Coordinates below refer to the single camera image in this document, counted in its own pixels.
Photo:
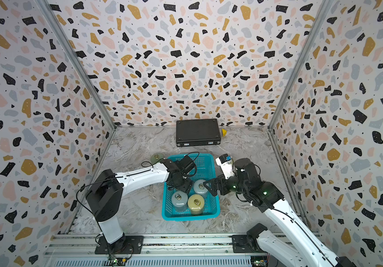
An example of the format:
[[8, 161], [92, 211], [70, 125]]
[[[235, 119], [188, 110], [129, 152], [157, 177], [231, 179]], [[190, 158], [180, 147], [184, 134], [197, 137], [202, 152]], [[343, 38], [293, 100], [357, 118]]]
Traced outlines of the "teal plastic perforated basket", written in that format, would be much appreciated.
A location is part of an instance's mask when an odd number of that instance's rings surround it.
[[[197, 152], [191, 152], [187, 154], [196, 167], [193, 167], [189, 172], [190, 179], [193, 183], [199, 179], [205, 181], [215, 178], [215, 165], [214, 158], [210, 154], [201, 154]], [[184, 212], [176, 212], [171, 203], [171, 197], [177, 190], [170, 191], [168, 186], [164, 186], [164, 193], [162, 198], [162, 217], [166, 221], [194, 221], [194, 220], [207, 220], [216, 218], [220, 214], [219, 197], [213, 197], [211, 193], [208, 193], [205, 200], [204, 211], [201, 215], [191, 215], [189, 208]], [[188, 193], [188, 197], [196, 194], [193, 190]]]

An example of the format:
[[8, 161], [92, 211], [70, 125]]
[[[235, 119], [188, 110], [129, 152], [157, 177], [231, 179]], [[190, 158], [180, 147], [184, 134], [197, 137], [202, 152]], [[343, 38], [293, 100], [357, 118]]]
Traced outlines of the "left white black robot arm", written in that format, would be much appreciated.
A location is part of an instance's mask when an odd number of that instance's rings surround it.
[[118, 219], [122, 197], [152, 184], [166, 183], [170, 189], [189, 193], [197, 173], [194, 160], [186, 155], [172, 161], [161, 159], [155, 164], [142, 169], [114, 173], [103, 171], [97, 180], [90, 185], [86, 201], [109, 245], [123, 242], [124, 231]]

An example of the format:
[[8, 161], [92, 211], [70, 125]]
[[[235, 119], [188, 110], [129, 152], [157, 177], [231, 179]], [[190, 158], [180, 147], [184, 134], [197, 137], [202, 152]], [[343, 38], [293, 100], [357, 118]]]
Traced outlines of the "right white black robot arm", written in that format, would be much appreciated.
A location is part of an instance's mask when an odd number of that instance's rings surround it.
[[261, 169], [250, 159], [233, 160], [223, 154], [215, 162], [223, 173], [204, 183], [211, 195], [242, 195], [245, 202], [258, 208], [290, 241], [289, 244], [281, 241], [258, 223], [247, 232], [247, 245], [251, 250], [262, 250], [286, 267], [354, 266], [347, 257], [337, 256], [310, 231], [280, 190], [261, 179]]

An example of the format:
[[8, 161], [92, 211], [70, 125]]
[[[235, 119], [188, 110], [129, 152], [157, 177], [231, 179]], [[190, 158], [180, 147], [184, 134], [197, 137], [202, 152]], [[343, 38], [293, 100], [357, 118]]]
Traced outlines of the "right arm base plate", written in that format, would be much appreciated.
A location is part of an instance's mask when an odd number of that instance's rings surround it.
[[265, 253], [260, 249], [257, 241], [247, 235], [233, 235], [231, 241], [234, 253]]

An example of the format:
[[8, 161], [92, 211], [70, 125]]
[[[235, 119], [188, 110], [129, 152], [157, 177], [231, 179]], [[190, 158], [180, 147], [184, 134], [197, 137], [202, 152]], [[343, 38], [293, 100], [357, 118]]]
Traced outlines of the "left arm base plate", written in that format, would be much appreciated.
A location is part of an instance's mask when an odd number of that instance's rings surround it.
[[97, 255], [108, 254], [140, 254], [144, 243], [144, 236], [124, 235], [118, 241], [110, 244], [105, 237], [100, 237], [95, 249]]

